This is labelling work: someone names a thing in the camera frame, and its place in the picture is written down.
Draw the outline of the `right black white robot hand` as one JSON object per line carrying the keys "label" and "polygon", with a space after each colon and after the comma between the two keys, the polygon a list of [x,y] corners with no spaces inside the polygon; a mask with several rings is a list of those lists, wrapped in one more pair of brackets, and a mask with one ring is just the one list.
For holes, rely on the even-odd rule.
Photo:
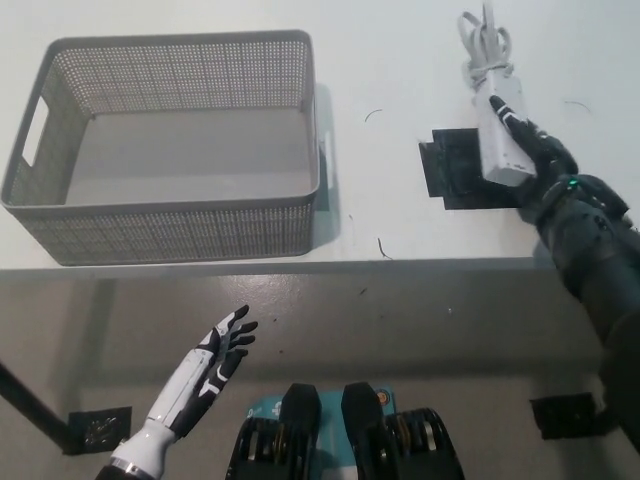
{"label": "right black white robot hand", "polygon": [[509,136],[535,167],[533,175],[512,188],[521,219],[534,224],[546,192],[558,182],[559,177],[577,174],[577,162],[559,139],[529,118],[518,116],[500,96],[492,95],[489,103]]}

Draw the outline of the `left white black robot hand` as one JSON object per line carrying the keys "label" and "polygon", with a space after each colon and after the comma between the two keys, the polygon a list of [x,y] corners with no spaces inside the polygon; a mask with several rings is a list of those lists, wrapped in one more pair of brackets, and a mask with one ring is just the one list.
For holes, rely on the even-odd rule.
{"label": "left white black robot hand", "polygon": [[174,439],[187,436],[211,408],[255,341],[256,321],[243,305],[220,320],[183,358],[152,405],[145,423]]}

